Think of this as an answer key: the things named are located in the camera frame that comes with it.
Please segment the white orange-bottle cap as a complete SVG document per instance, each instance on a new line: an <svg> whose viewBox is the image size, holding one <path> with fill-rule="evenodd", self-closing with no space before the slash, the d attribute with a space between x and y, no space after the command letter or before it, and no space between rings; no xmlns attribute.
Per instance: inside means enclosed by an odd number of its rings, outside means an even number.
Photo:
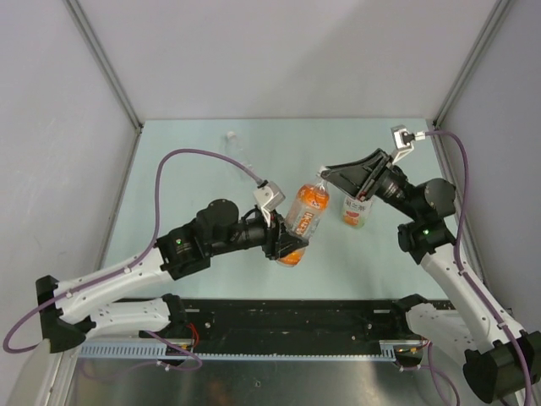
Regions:
<svg viewBox="0 0 541 406"><path fill-rule="evenodd" d="M322 179L327 179L328 175L330 173L330 169L327 167L321 167L318 171L318 176Z"/></svg>

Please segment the orange label tea bottle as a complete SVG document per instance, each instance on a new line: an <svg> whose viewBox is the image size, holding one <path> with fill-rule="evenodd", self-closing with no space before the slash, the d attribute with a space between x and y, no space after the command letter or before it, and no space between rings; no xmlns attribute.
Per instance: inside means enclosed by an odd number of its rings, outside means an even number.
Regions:
<svg viewBox="0 0 541 406"><path fill-rule="evenodd" d="M285 218L288 230L308 243L329 202L327 182L318 173L312 182L308 182L298 190Z"/></svg>

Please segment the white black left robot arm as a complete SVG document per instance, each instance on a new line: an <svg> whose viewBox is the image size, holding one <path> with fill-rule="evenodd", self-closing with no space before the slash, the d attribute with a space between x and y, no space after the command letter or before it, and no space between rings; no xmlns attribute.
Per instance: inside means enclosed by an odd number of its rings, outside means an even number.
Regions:
<svg viewBox="0 0 541 406"><path fill-rule="evenodd" d="M276 211L264 217L255 207L241 216L232 201L214 200L191 222L121 264L64 282L52 276L37 279L42 336L52 353L100 335L147 330L179 337L187 327L179 297L166 294L137 302L129 301L128 294L203 271L217 255L260 247L274 261L307 244Z"/></svg>

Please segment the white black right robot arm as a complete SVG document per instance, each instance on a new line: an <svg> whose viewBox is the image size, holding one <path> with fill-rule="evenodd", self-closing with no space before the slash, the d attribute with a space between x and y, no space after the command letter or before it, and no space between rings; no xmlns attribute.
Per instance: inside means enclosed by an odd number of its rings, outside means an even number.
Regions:
<svg viewBox="0 0 541 406"><path fill-rule="evenodd" d="M399 225L398 244L440 286L456 310L442 315L428 300L411 295L390 318L400 339L415 333L461 366L473 393L492 403L523 390L533 400L540 380L540 333L527 332L460 257L459 242L445 224L455 212L456 188L442 178L413 185L381 149L360 161L324 166L320 176L349 197L373 196L410 218Z"/></svg>

